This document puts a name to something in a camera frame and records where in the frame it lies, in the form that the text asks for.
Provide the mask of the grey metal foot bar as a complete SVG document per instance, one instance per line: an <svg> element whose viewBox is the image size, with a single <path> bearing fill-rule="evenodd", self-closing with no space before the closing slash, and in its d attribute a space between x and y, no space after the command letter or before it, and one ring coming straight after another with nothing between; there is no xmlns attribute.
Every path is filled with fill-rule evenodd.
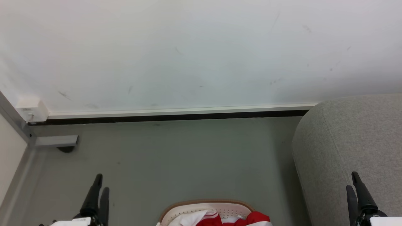
<svg viewBox="0 0 402 226"><path fill-rule="evenodd" d="M57 148L63 153L71 153L79 143L79 135L37 137L37 148Z"/></svg>

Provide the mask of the white laundry basket tan rim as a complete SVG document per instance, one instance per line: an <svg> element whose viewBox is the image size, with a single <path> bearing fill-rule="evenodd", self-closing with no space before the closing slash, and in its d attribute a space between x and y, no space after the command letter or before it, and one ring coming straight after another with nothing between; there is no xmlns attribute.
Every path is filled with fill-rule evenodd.
<svg viewBox="0 0 402 226"><path fill-rule="evenodd" d="M255 209L246 202L234 199L197 199L176 202L167 207L158 220L159 226L168 226L177 216L203 210L216 211L221 218L247 217Z"/></svg>

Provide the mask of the grey metal partition frame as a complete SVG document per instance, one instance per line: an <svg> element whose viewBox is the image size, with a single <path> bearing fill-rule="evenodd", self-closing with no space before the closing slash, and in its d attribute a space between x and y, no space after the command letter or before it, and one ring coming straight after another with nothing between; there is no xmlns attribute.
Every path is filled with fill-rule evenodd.
<svg viewBox="0 0 402 226"><path fill-rule="evenodd" d="M22 226L31 194L35 136L0 91L0 226Z"/></svg>

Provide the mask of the grey fabric sofa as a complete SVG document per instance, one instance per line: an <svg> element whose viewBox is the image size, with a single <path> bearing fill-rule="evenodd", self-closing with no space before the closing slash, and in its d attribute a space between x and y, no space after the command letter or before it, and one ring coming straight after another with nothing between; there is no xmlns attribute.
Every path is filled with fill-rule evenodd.
<svg viewBox="0 0 402 226"><path fill-rule="evenodd" d="M381 211L402 217L402 94L317 104L300 120L292 152L312 226L349 226L353 171Z"/></svg>

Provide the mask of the white wall trim strip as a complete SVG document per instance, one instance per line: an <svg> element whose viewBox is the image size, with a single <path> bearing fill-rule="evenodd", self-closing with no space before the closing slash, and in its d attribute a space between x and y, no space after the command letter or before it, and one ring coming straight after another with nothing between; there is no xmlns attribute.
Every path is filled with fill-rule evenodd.
<svg viewBox="0 0 402 226"><path fill-rule="evenodd" d="M239 106L239 107L205 107L205 108L182 108L182 109L120 110L120 111L59 112L59 113L50 112L48 115L48 120L309 110L316 105L317 103L304 103L304 104L283 104L283 105L255 105L255 106Z"/></svg>

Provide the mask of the small white wall box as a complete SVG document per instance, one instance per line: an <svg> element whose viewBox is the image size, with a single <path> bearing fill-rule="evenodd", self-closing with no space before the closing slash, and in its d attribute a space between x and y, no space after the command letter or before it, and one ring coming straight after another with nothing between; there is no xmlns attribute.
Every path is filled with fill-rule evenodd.
<svg viewBox="0 0 402 226"><path fill-rule="evenodd" d="M49 116L49 110L46 105L37 97L20 99L15 109L26 123L44 122Z"/></svg>

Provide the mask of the red and white garment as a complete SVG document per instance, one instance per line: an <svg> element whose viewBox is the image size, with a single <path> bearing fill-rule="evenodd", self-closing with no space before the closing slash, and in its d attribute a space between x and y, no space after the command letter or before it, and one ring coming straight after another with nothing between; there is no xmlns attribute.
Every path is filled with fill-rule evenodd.
<svg viewBox="0 0 402 226"><path fill-rule="evenodd" d="M155 226L223 226L223 222L217 211L205 209L167 215Z"/></svg>

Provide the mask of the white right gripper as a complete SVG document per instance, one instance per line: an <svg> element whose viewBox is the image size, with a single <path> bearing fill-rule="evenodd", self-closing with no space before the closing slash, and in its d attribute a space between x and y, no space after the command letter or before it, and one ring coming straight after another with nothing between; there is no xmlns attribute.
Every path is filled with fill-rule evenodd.
<svg viewBox="0 0 402 226"><path fill-rule="evenodd" d="M376 212L378 210L376 202L358 172L352 172L352 180L356 194L352 186L346 186L350 226L356 225L359 217L358 208L365 213L358 219L358 226L402 226L402 217L388 217L383 212Z"/></svg>

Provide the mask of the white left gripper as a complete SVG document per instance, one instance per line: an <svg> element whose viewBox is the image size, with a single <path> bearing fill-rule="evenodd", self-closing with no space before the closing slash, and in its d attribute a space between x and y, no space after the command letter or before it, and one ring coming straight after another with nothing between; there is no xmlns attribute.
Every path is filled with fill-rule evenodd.
<svg viewBox="0 0 402 226"><path fill-rule="evenodd" d="M102 226L109 224L109 193L105 187L99 201L102 174L97 174L80 209L80 215L69 221L55 221L50 226Z"/></svg>

